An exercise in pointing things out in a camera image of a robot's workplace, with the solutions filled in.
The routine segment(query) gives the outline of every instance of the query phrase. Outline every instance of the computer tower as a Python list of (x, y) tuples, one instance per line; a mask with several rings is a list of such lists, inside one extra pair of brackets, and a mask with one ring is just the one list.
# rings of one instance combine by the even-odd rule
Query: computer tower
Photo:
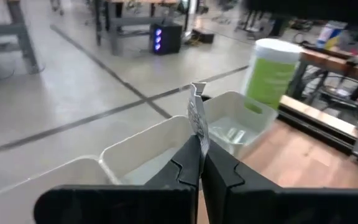
[(150, 26), (150, 49), (154, 54), (179, 53), (182, 26), (173, 22)]

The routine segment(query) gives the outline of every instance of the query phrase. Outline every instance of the green and white canister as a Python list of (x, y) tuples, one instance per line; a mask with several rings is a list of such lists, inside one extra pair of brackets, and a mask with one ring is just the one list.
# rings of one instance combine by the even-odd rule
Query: green and white canister
[(277, 110), (301, 52), (301, 47), (282, 40), (257, 40), (241, 93)]

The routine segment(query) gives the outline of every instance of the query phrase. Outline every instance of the white container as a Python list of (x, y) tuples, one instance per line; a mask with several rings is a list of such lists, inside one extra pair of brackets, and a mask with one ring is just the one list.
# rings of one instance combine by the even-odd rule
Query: white container
[(30, 224), (37, 199), (63, 184), (115, 184), (109, 180), (98, 158), (79, 157), (44, 174), (0, 190), (0, 223)]
[(282, 40), (257, 40), (240, 92), (277, 110), (301, 52), (301, 47)]
[[(237, 159), (243, 158), (254, 148), (253, 146), (271, 128), (277, 117), (277, 112), (272, 108), (235, 91), (223, 93), (204, 102), (204, 109), (209, 137)], [(228, 141), (228, 137), (217, 134), (213, 130), (215, 126), (222, 128), (223, 135), (233, 127), (236, 129), (240, 127), (244, 131), (243, 141)]]
[(174, 116), (129, 137), (101, 154), (101, 165), (123, 184), (143, 185), (193, 134), (185, 116)]

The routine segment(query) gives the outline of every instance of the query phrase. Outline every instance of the white lid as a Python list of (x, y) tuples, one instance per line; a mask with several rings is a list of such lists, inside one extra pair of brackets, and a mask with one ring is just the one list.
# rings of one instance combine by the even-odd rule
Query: white lid
[(255, 42), (256, 56), (275, 62), (295, 63), (301, 52), (300, 46), (278, 39), (260, 39)]

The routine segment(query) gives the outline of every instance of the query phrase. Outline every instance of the gray floor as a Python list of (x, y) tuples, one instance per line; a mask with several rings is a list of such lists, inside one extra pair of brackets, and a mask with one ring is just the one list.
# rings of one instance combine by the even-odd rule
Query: gray floor
[[(209, 82), (211, 96), (240, 87), (254, 42), (234, 32), (236, 11), (228, 26), (211, 21), (213, 10), (194, 21), (217, 34), (212, 46), (158, 57), (143, 51), (147, 38), (139, 37), (124, 40), (124, 55), (115, 57), (106, 40), (96, 45), (85, 5), (63, 4), (61, 17), (49, 0), (22, 0), (43, 72), (28, 75), (20, 54), (0, 55), (0, 189), (78, 156), (99, 155), (167, 116), (184, 114), (189, 92), (178, 88), (189, 82)], [(0, 21), (6, 19), (0, 1)]]

